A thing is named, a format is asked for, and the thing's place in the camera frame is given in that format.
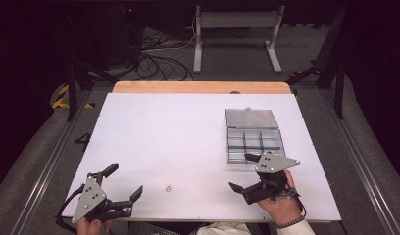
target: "white board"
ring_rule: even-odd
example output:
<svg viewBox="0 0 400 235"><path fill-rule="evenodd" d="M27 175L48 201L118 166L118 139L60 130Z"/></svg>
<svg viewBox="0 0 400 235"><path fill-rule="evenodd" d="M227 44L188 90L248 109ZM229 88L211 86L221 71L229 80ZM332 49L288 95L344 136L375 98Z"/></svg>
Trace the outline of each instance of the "white board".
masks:
<svg viewBox="0 0 400 235"><path fill-rule="evenodd" d="M258 205L247 205L228 185L248 187L259 179L252 164L227 164L225 109L246 107L272 110L285 154L301 162L290 171L307 219L340 220L292 94L109 94L69 195L88 172L118 163L102 183L109 199L127 200L144 187L129 220L268 221ZM73 215L76 203L65 216Z"/></svg>

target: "bracelet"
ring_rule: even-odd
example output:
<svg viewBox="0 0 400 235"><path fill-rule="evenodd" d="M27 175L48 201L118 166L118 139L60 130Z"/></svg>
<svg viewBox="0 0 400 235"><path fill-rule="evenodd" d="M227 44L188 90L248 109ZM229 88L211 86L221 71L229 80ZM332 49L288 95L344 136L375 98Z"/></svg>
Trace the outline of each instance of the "bracelet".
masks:
<svg viewBox="0 0 400 235"><path fill-rule="evenodd" d="M278 228L278 229L280 229L280 228L286 228L286 227L292 226L292 225L294 225L294 224L297 224L297 223L301 222L301 221L304 220L304 219L305 219L304 216L300 216L299 218L294 219L294 220L292 220L292 221L290 221L290 222L284 223L284 224L282 224L282 225L278 225L276 228Z"/></svg>

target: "human hand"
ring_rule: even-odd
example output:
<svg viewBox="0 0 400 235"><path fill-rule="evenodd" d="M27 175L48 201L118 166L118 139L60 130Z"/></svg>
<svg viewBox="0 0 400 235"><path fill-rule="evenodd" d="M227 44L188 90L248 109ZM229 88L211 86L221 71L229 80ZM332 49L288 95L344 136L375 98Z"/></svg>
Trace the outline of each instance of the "human hand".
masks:
<svg viewBox="0 0 400 235"><path fill-rule="evenodd" d="M295 187L291 173L285 170L288 185ZM264 199L258 202L258 205L264 209L278 225L285 224L301 216L300 206L294 198L270 201Z"/></svg>
<svg viewBox="0 0 400 235"><path fill-rule="evenodd" d="M109 232L112 220L107 220L104 223L105 233ZM98 219L93 220L91 223L85 217L77 222L77 235L100 235L102 230L102 222Z"/></svg>

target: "white metal frame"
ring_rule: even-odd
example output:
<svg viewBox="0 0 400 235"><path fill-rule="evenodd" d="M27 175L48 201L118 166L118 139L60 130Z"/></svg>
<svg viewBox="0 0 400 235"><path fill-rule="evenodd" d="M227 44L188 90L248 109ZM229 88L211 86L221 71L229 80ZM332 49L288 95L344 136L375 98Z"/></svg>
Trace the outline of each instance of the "white metal frame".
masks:
<svg viewBox="0 0 400 235"><path fill-rule="evenodd" d="M271 39L265 41L265 45L270 55L271 64L275 73L281 73L279 61L275 53L275 41L279 31L280 22L283 16L284 6L280 6L277 11L271 12L201 12L201 7L196 9L196 46L194 53L194 73L201 71L202 59L202 28L216 27L273 27Z"/></svg>

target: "black curtain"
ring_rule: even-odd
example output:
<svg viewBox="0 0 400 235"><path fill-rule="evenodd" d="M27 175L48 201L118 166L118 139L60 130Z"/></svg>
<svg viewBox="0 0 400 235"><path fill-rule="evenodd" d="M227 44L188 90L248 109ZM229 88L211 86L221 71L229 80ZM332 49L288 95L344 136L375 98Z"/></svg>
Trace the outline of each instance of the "black curtain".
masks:
<svg viewBox="0 0 400 235"><path fill-rule="evenodd" d="M286 6L282 17L282 24L297 26L298 24L314 24L320 27L322 24L331 25L339 5L320 5L312 4L300 6Z"/></svg>
<svg viewBox="0 0 400 235"><path fill-rule="evenodd" d="M0 183L53 113L50 98L66 70L56 37L40 2L0 2Z"/></svg>
<svg viewBox="0 0 400 235"><path fill-rule="evenodd" d="M400 175L400 4L347 9L344 67L377 140Z"/></svg>

